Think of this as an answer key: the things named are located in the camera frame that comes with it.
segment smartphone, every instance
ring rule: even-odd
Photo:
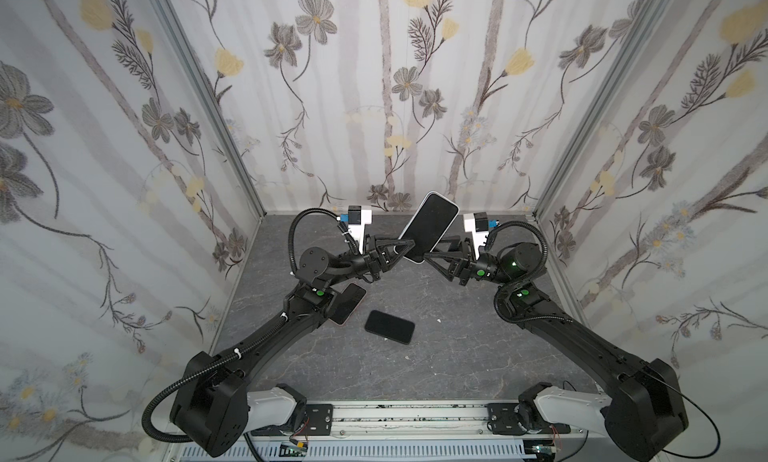
[[[366,321],[366,332],[381,335],[401,344],[410,344],[416,324],[394,315],[373,310]]]
[[[344,292],[337,295],[337,297],[340,297],[339,305],[336,307],[336,310],[333,311],[329,319],[338,325],[344,325],[357,305],[360,304],[362,298],[366,296],[366,292],[367,291],[358,284],[347,285]]]
[[[453,201],[437,192],[428,193],[400,234],[400,239],[413,239],[416,243],[403,257],[417,264],[423,263],[424,254],[437,246],[457,215],[458,206]]]

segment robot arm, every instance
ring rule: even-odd
[[[380,273],[389,271],[415,245],[409,239],[365,236],[366,219],[355,214],[348,219],[360,226],[354,238],[350,234],[354,231],[348,231],[345,221],[337,219],[349,251],[334,256],[320,247],[310,247],[296,263],[293,231],[298,220],[311,211],[335,217],[324,209],[308,209],[291,225],[289,256],[299,282],[285,297],[283,310],[219,354],[200,352],[194,356],[184,378],[163,390],[145,409],[142,427],[150,437],[166,442],[194,440],[217,457],[246,430],[273,425],[293,433],[305,420],[306,400],[300,394],[283,385],[248,394],[251,381],[293,342],[319,328],[344,302],[344,294],[333,290],[332,285],[352,278],[379,280]],[[481,227],[473,224],[471,231],[475,241],[446,238],[441,243],[448,245],[447,250],[425,254],[425,260],[447,280],[458,277],[461,285],[469,279],[499,284],[494,296],[499,317],[550,342],[606,393],[595,396],[537,384],[518,398],[516,420],[490,418],[494,433],[516,435],[555,422],[571,424],[607,434],[626,454],[645,462],[685,430],[688,420],[683,401],[674,391],[679,386],[669,365],[659,359],[648,363],[612,345],[573,320],[532,283],[543,274],[548,251],[541,232],[519,221],[497,226],[484,213],[475,214],[473,222],[478,220]],[[490,250],[498,232],[510,226],[531,230],[539,246],[516,243],[493,256]],[[439,260],[448,265],[441,265]],[[153,410],[176,390],[170,420],[186,436],[166,434],[151,423]]]

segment vented panel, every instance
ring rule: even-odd
[[[305,457],[279,457],[281,442],[254,442],[266,461],[304,460],[314,462],[377,461],[413,462],[418,460],[510,460],[535,459],[526,455],[522,440],[315,440]],[[180,462],[216,460],[241,462],[252,460],[244,441],[237,442],[225,454],[209,457],[196,444],[187,444]]]

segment metal base plate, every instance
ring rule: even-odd
[[[517,404],[488,404],[488,428],[495,435],[524,435],[528,431],[520,427],[518,416],[514,409]],[[558,434],[570,434],[571,426],[554,424]],[[553,434],[552,426],[541,429],[536,434]]]

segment flower stem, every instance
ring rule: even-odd
[[[416,143],[419,143],[419,142],[421,142],[421,140],[422,140],[424,137],[427,137],[427,134],[429,133],[429,130],[430,130],[430,129],[432,129],[432,126],[434,126],[434,125],[435,125],[435,121],[437,121],[437,114],[435,115],[435,117],[433,117],[433,118],[432,118],[432,123],[431,123],[431,124],[429,124],[429,129],[427,129],[427,131],[424,133],[424,135],[423,135],[423,136],[421,136],[421,137],[418,139],[418,141],[416,141]]]
[[[306,53],[306,65],[304,66],[304,69],[301,72],[301,74],[297,75],[293,79],[293,82],[296,82],[296,79],[298,79],[302,75],[304,75],[304,73],[306,72],[306,69],[310,66],[310,58],[312,57],[312,35],[311,34],[307,37],[306,50],[307,50],[307,53]]]
[[[25,131],[22,131],[24,134],[24,139],[29,142],[29,145],[32,146],[32,150],[40,157],[40,159],[43,161],[43,164],[45,164],[45,167],[48,169],[48,173],[51,174],[51,180],[53,181],[53,189],[56,193],[56,209],[53,212],[53,218],[56,219],[58,217],[58,182],[56,181],[56,176],[53,175],[53,169],[51,169],[51,164],[48,163],[47,160],[45,160],[45,157],[43,157],[43,154],[40,152],[37,146],[34,145],[34,142],[32,142],[32,139],[27,135]]]

